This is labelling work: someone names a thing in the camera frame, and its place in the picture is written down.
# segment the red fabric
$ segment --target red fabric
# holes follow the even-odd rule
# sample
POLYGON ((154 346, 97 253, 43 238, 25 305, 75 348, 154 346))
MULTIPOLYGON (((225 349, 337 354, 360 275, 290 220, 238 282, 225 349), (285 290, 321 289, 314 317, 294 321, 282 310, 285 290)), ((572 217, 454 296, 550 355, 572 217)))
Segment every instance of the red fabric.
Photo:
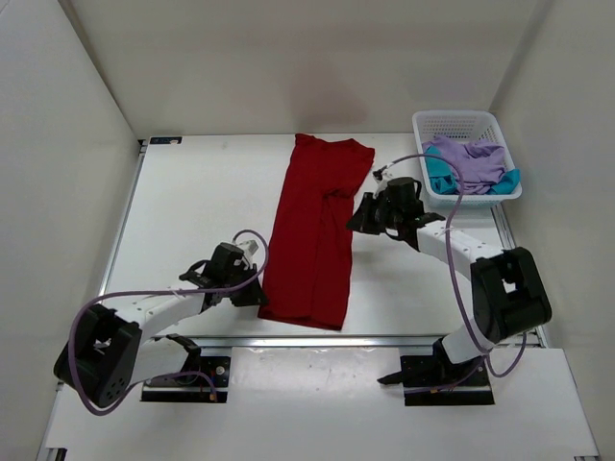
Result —
POLYGON ((296 135, 263 279, 269 305, 260 318, 342 328, 353 266, 346 223, 373 160, 374 149, 354 139, 296 135))

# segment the white laundry basket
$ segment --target white laundry basket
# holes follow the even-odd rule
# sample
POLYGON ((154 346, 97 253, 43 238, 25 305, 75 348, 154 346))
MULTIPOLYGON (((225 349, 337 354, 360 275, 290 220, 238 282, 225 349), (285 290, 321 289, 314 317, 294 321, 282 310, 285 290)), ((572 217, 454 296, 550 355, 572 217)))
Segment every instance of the white laundry basket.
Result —
MULTIPOLYGON (((412 115, 412 126, 416 139, 416 148, 423 154, 423 143, 432 140, 437 134, 442 134, 458 142, 488 139, 504 146, 504 165, 506 171, 515 168, 504 136, 496 117, 482 110, 422 110, 412 115)), ((419 158, 423 173, 423 186, 428 193, 428 203, 431 206, 453 206, 456 195, 442 195, 433 191, 427 172, 425 158, 419 158)), ((507 195, 464 195, 462 206, 491 207, 502 200, 517 199, 521 195, 521 183, 517 184, 511 194, 507 195)))

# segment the robotic arm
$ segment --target robotic arm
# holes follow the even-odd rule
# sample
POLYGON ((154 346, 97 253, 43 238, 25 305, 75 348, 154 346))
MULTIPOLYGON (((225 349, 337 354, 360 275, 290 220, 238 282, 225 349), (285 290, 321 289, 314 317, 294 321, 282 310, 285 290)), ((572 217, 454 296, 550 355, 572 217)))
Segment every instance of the robotic arm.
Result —
MULTIPOLYGON (((148 296, 121 311, 99 303, 90 307, 79 319, 75 333, 77 371, 87 398, 99 408, 106 408, 140 381, 199 370, 201 350, 193 341, 178 334, 154 336, 182 319, 205 312, 226 297, 235 306, 266 304, 256 277, 257 267, 252 262, 257 249, 254 240, 221 243, 211 260, 198 261, 180 275, 180 283, 170 287, 175 296, 148 296), (183 293, 195 286, 208 293, 183 293)), ((66 344, 54 374, 75 388, 68 360, 66 344)))
POLYGON ((461 230, 447 230, 443 216, 425 212, 418 181, 393 179, 383 170, 374 172, 374 177, 376 193, 363 195, 347 228, 373 235, 385 233, 445 263, 449 262, 448 232, 454 266, 472 282, 474 311, 474 318, 467 319, 466 325, 433 344, 433 368, 401 371, 379 379, 380 383, 396 384, 424 373, 434 374, 442 385, 458 382, 496 344, 551 320, 551 306, 528 250, 506 251, 461 230))

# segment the teal fabric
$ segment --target teal fabric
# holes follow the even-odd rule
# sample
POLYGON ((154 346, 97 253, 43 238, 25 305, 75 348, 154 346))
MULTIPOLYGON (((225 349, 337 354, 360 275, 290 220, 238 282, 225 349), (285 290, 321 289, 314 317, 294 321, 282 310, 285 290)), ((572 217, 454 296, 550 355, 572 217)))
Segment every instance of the teal fabric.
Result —
POLYGON ((517 184, 520 180, 521 175, 517 168, 515 168, 514 170, 507 171, 500 179, 500 182, 491 186, 491 188, 487 192, 487 195, 512 194, 512 191, 515 190, 515 187, 517 187, 517 184))
MULTIPOLYGON (((425 154, 442 157, 437 147, 430 146, 425 154)), ((436 194, 453 195, 457 193, 457 181, 448 163, 436 158, 425 158, 427 172, 430 176, 431 189, 436 194)), ((521 180, 521 174, 517 168, 507 171, 502 176, 500 182, 492 185, 487 191, 487 195, 508 195, 512 194, 517 184, 521 180)))
MULTIPOLYGON (((442 157, 436 147, 429 147, 425 154, 442 157)), ((436 158, 425 158, 427 172, 430 176, 431 189, 436 194, 453 195, 457 191, 457 181, 448 163, 436 158)))

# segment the purple towel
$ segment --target purple towel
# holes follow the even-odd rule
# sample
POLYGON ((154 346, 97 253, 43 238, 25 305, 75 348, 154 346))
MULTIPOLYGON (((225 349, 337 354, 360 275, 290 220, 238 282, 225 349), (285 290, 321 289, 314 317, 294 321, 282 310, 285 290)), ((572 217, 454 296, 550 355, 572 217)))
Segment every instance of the purple towel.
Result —
MULTIPOLYGON (((438 135, 432 141, 423 143, 423 151, 427 151, 430 146, 434 146, 443 158, 461 170, 465 182, 464 194, 486 194, 492 185, 500 182, 506 172, 504 147, 495 142, 482 139, 461 144, 438 135)), ((458 192, 461 187, 459 175, 451 169, 457 180, 458 192)))

